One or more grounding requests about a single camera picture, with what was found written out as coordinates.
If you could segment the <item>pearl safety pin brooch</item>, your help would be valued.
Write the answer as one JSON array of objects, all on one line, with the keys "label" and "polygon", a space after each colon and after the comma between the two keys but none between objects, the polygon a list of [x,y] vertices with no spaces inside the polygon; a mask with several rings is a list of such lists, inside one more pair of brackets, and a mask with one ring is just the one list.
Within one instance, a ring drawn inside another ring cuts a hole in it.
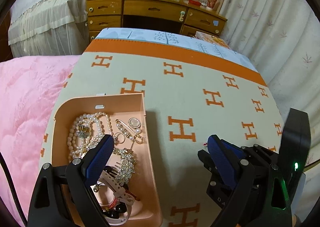
[{"label": "pearl safety pin brooch", "polygon": [[144,139],[142,137],[142,126],[139,129],[133,129],[129,126],[129,123],[125,123],[120,119],[116,119],[116,127],[119,132],[114,135],[114,141],[116,144],[123,144],[126,139],[137,144],[142,144]]}]

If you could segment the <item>round pearl brooch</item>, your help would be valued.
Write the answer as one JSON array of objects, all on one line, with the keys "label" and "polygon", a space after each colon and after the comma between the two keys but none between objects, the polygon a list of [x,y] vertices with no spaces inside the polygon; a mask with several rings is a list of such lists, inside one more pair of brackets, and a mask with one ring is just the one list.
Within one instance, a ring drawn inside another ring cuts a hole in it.
[{"label": "round pearl brooch", "polygon": [[129,126],[133,129],[139,129],[142,125],[142,123],[140,122],[140,120],[138,118],[130,118],[128,120]]}]

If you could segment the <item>rhinestone leaf hair comb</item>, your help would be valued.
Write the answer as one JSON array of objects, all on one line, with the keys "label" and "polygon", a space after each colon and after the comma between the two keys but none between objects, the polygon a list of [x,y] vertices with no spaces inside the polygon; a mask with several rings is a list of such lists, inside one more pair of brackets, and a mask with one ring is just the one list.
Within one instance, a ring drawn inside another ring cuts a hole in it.
[{"label": "rhinestone leaf hair comb", "polygon": [[115,148],[113,154],[119,156],[120,161],[114,164],[111,175],[120,186],[128,184],[135,173],[136,157],[133,150],[128,148]]}]

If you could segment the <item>peach plastic jewelry box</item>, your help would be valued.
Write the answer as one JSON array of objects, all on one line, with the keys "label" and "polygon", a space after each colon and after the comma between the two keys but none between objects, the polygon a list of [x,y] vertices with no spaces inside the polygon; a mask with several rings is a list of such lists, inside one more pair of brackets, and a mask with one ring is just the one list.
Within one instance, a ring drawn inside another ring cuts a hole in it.
[{"label": "peach plastic jewelry box", "polygon": [[53,131],[50,137],[52,165],[68,164],[67,138],[74,120],[83,114],[99,112],[106,113],[106,116],[101,117],[103,129],[106,131],[111,128],[114,133],[119,132],[116,119],[125,123],[132,117],[140,119],[144,142],[137,144],[126,139],[123,144],[116,145],[119,149],[132,148],[136,157],[135,173],[128,186],[138,199],[132,206],[131,216],[125,226],[161,226],[163,216],[153,174],[143,94],[76,97],[58,105],[53,111]]}]

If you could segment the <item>orange H pattern blanket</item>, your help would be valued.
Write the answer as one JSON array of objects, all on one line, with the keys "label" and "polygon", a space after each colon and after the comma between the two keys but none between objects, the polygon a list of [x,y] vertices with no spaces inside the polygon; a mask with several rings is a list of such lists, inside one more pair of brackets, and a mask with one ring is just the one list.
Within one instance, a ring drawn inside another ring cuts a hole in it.
[{"label": "orange H pattern blanket", "polygon": [[[177,46],[97,39],[80,56],[53,108],[76,97],[141,93],[161,226],[210,226],[220,212],[197,153],[211,135],[278,150],[283,119],[255,71]],[[51,163],[53,113],[40,163]]]}]

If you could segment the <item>pink quilt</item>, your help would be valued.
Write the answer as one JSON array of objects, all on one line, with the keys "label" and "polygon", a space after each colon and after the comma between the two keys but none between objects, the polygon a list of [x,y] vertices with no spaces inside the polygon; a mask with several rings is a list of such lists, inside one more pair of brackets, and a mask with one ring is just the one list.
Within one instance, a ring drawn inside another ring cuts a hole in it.
[{"label": "pink quilt", "polygon": [[1,153],[28,214],[43,137],[78,56],[25,56],[1,63]]}]

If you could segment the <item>blue patterned bed sheet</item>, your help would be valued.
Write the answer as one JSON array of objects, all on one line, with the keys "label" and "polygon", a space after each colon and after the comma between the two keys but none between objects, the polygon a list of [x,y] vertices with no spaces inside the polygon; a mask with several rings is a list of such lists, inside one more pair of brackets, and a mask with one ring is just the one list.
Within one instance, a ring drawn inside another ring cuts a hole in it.
[{"label": "blue patterned bed sheet", "polygon": [[97,39],[124,39],[138,42],[159,43],[164,45],[178,46],[189,50],[206,53],[212,56],[220,57],[227,61],[239,64],[250,70],[257,71],[250,60],[232,50],[214,43],[208,43],[194,37],[178,35],[170,32],[156,30],[134,29],[134,28],[106,28],[98,33]]}]

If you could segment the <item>white curtain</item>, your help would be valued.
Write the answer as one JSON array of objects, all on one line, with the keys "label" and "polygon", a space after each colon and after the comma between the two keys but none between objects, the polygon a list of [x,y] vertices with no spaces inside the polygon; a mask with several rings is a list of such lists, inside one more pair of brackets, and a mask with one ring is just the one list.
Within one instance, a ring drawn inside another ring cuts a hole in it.
[{"label": "white curtain", "polygon": [[297,215],[319,207],[319,0],[224,0],[222,38],[247,56],[280,114],[308,113],[311,149]]}]

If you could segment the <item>lace covered furniture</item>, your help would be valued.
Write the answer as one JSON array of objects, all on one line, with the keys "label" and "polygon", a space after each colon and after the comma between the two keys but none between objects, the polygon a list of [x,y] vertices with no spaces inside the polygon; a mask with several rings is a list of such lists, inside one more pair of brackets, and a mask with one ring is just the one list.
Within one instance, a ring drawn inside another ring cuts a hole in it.
[{"label": "lace covered furniture", "polygon": [[86,0],[16,0],[10,15],[14,57],[81,55],[89,44]]}]

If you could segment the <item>wooden desk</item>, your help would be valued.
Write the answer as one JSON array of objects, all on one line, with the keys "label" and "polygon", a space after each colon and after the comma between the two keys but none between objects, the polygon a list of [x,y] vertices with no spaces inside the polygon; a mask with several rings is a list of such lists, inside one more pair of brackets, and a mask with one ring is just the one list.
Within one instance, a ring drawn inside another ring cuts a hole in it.
[{"label": "wooden desk", "polygon": [[90,37],[104,28],[154,29],[193,36],[196,31],[219,36],[227,18],[223,0],[86,0]]}]

